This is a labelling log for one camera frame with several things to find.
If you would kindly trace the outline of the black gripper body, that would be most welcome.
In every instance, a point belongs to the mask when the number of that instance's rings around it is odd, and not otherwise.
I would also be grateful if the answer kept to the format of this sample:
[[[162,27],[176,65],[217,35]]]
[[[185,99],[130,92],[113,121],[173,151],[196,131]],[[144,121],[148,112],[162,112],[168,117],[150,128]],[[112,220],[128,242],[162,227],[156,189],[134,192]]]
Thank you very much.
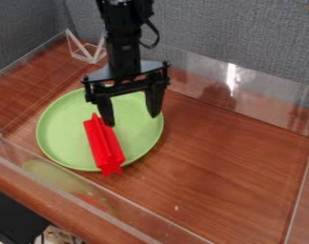
[[[105,37],[108,65],[82,79],[86,101],[97,104],[101,96],[146,92],[153,83],[170,83],[168,61],[141,58],[140,37]]]

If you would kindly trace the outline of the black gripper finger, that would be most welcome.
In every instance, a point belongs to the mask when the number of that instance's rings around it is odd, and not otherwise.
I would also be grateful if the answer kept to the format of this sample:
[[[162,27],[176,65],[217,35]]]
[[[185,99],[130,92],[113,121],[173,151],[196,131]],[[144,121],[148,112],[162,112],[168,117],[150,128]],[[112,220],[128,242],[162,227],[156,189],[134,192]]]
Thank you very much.
[[[166,85],[153,83],[146,89],[146,106],[152,117],[157,117],[162,110]]]
[[[112,99],[108,96],[101,96],[98,98],[98,111],[104,120],[104,123],[109,127],[116,126],[116,116]]]

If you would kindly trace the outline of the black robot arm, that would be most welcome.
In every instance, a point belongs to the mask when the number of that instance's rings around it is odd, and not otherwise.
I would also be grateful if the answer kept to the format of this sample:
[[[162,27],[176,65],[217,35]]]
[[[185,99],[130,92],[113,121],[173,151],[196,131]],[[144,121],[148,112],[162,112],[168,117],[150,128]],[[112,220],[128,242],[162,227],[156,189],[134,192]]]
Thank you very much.
[[[133,92],[146,94],[146,106],[152,117],[162,110],[164,96],[170,77],[168,61],[141,59],[141,48],[153,49],[160,38],[145,44],[142,26],[148,25],[160,35],[150,18],[154,0],[97,0],[104,20],[105,44],[109,64],[82,79],[85,98],[98,106],[105,124],[116,126],[112,98]]]

